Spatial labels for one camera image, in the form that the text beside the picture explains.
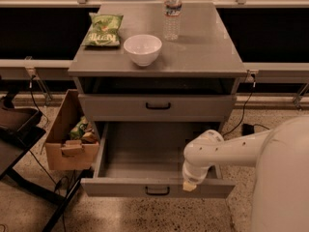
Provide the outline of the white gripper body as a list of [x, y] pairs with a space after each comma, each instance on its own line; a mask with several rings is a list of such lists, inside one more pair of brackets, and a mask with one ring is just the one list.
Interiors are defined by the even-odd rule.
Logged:
[[191, 185], [200, 185], [207, 177], [209, 166], [195, 166], [188, 161], [183, 164], [183, 178]]

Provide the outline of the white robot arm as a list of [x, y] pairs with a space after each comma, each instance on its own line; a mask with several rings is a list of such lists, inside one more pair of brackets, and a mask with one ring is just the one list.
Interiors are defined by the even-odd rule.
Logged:
[[309, 232], [308, 115], [230, 140], [207, 130], [183, 155], [185, 191], [195, 190], [215, 164], [256, 168], [251, 232]]

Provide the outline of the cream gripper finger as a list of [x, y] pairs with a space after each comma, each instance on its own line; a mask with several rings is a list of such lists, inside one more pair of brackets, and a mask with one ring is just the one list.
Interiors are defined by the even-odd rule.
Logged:
[[187, 181], [183, 182], [183, 190], [184, 191], [194, 191], [197, 188], [196, 185], [190, 184]]

